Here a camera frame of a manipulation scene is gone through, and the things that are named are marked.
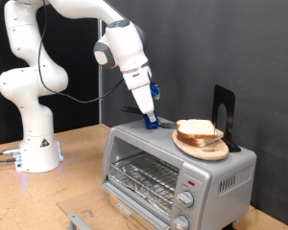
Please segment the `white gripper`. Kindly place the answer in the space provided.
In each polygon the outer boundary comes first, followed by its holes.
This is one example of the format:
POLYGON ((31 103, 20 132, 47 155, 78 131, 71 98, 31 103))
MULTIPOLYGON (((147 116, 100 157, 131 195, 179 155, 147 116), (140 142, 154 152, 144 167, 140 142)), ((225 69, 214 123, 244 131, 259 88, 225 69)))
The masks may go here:
POLYGON ((147 114, 151 123, 157 120, 155 107, 150 89, 151 69, 149 66, 137 69, 134 72, 124 73, 123 78, 128 89, 143 114, 147 114))

